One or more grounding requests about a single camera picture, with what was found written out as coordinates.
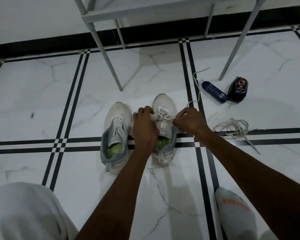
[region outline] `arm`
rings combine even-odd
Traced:
[[[213,133],[195,108],[176,118],[173,124],[215,155],[279,239],[300,239],[300,184]]]
[[[134,115],[135,149],[76,240],[129,239],[141,177],[159,135],[150,113],[147,106]]]

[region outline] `white sneaker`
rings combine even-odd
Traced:
[[[159,94],[152,102],[155,121],[160,131],[156,147],[152,152],[152,159],[160,165],[168,165],[175,154],[178,127],[171,123],[177,114],[177,108],[172,99],[166,94]]]
[[[131,113],[122,102],[116,102],[110,108],[101,138],[100,158],[105,171],[119,171],[129,159],[127,145],[131,126]]]

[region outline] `green insole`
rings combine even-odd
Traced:
[[[108,158],[112,158],[115,154],[122,151],[122,143],[116,143],[108,147]]]
[[[159,150],[162,150],[162,148],[165,146],[165,145],[169,145],[171,144],[171,139],[169,138],[166,138],[166,137],[163,137],[163,136],[159,136],[158,137],[158,140],[157,140],[157,148]]]

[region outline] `gray pants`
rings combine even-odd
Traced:
[[[72,240],[77,234],[47,187],[29,183],[0,187],[0,239]]]

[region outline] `hand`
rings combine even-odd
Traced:
[[[139,108],[138,113],[133,115],[133,137],[135,149],[141,149],[144,152],[151,153],[155,147],[159,129],[156,124],[151,121],[151,114],[155,112],[149,106]]]
[[[179,127],[182,132],[194,136],[199,133],[211,132],[205,118],[195,108],[184,108],[176,115],[176,119],[172,120],[172,123]]]

